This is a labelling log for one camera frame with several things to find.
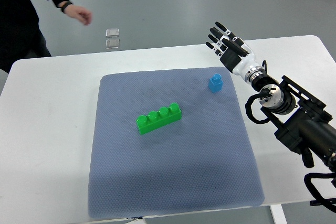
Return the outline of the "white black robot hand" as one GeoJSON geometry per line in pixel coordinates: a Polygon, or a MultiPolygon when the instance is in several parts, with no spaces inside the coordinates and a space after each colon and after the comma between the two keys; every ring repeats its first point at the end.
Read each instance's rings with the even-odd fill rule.
{"type": "Polygon", "coordinates": [[[224,67],[232,74],[242,77],[251,84],[253,80],[266,73],[265,68],[256,61],[251,48],[231,30],[220,22],[210,28],[206,46],[220,59],[224,67]]]}

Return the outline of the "person's bare hand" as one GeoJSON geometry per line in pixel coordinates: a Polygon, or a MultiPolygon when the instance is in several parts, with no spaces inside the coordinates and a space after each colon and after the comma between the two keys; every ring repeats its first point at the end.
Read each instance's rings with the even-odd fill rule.
{"type": "Polygon", "coordinates": [[[67,16],[78,20],[85,26],[92,22],[92,12],[82,6],[71,4],[64,9],[64,12],[67,16]]]}

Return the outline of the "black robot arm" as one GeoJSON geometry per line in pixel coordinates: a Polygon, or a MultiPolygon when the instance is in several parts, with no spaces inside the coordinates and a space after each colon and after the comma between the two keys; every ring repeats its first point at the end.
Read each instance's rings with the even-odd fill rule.
{"type": "Polygon", "coordinates": [[[335,128],[326,105],[286,76],[278,83],[263,73],[251,86],[257,94],[245,104],[248,118],[256,124],[271,122],[277,128],[276,139],[301,155],[305,167],[314,166],[316,154],[335,172],[335,128]]]}

